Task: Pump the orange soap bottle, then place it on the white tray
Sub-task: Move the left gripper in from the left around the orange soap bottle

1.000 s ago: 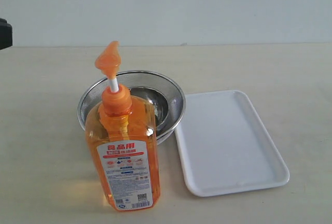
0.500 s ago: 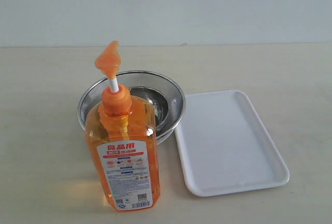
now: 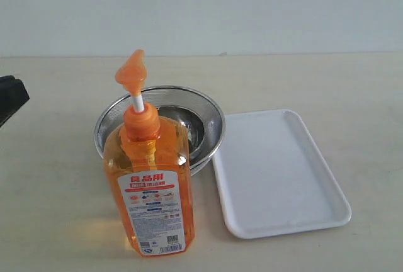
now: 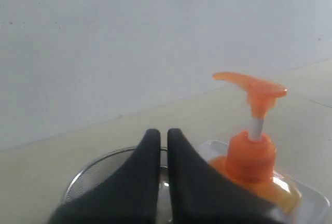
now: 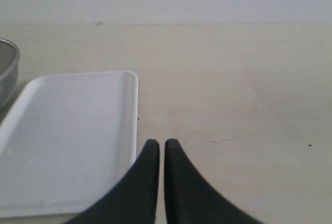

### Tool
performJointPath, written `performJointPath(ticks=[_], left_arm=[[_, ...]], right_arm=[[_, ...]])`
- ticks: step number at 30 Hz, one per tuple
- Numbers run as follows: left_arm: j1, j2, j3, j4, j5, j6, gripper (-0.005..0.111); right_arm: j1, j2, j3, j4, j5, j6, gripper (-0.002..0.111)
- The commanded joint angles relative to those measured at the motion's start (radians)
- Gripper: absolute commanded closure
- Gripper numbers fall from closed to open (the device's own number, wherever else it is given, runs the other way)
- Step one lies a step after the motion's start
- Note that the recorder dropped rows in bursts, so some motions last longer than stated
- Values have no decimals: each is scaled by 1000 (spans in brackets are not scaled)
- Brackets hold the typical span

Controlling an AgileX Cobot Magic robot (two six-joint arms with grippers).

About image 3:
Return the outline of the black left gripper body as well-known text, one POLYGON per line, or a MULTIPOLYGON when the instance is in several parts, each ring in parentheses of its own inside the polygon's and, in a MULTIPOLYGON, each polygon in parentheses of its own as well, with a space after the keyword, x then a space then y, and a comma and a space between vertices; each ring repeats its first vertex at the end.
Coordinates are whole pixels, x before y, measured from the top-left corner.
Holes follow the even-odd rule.
POLYGON ((2 76, 0 86, 0 114, 3 126, 30 99, 30 96, 23 81, 12 75, 2 76))

